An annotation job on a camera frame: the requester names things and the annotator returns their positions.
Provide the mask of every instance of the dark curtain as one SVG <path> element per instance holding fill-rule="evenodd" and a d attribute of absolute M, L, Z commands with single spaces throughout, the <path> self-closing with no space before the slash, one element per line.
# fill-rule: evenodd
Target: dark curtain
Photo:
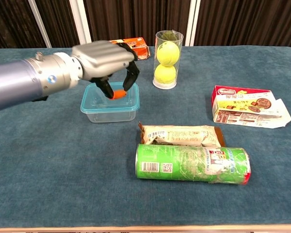
<path fill-rule="evenodd" d="M 68 0 L 35 0 L 53 48 L 80 43 Z"/>
<path fill-rule="evenodd" d="M 201 0 L 194 45 L 291 47 L 291 0 Z"/>
<path fill-rule="evenodd" d="M 45 48 L 27 0 L 0 0 L 0 48 Z"/>
<path fill-rule="evenodd" d="M 190 0 L 84 0 L 94 40 L 143 37 L 151 46 L 155 33 L 176 30 L 186 36 Z"/>

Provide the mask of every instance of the plastic container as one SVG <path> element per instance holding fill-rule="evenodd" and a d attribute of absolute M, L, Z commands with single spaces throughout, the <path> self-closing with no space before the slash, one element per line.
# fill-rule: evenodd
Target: plastic container
<path fill-rule="evenodd" d="M 123 89 L 123 82 L 110 83 L 110 86 L 113 90 Z M 95 83 L 90 84 L 81 102 L 81 112 L 94 123 L 130 121 L 139 108 L 139 87 L 135 83 L 125 97 L 117 100 L 108 99 Z"/>

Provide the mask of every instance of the snack wrapper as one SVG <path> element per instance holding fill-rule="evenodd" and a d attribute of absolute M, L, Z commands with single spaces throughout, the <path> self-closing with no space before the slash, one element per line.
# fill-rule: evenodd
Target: snack wrapper
<path fill-rule="evenodd" d="M 174 126 L 174 125 L 142 125 L 142 144 L 178 145 L 193 147 L 224 147 L 224 137 L 219 127 Z"/>
<path fill-rule="evenodd" d="M 125 43 L 137 54 L 138 60 L 145 60 L 150 57 L 149 47 L 142 37 L 110 40 L 111 43 Z"/>

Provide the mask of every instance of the pringles can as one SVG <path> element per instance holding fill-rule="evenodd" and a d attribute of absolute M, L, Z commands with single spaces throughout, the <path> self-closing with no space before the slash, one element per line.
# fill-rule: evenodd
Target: pringles can
<path fill-rule="evenodd" d="M 139 144 L 136 152 L 140 179 L 247 184 L 250 174 L 243 148 Z"/>

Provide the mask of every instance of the tennis ball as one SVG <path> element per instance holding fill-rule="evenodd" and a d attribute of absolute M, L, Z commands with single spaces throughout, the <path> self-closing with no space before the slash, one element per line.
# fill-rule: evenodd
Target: tennis ball
<path fill-rule="evenodd" d="M 156 81 L 163 84 L 172 83 L 176 78 L 176 69 L 174 66 L 158 65 L 154 72 Z"/>
<path fill-rule="evenodd" d="M 159 45 L 156 57 L 163 66 L 173 66 L 179 60 L 180 50 L 174 42 L 167 41 Z"/>

